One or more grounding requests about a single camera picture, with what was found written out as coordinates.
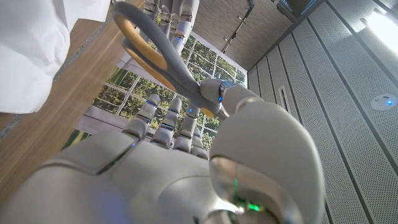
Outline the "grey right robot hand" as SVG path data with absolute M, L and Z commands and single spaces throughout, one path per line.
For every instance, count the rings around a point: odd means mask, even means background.
M 1 209 L 2 223 L 320 223 L 315 143 L 283 107 L 227 81 L 201 92 L 228 117 L 210 154 L 167 149 L 129 125 L 45 161 Z

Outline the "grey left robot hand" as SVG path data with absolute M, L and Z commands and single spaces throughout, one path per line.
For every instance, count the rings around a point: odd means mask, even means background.
M 145 0 L 144 13 L 159 27 L 180 55 L 193 29 L 199 0 Z

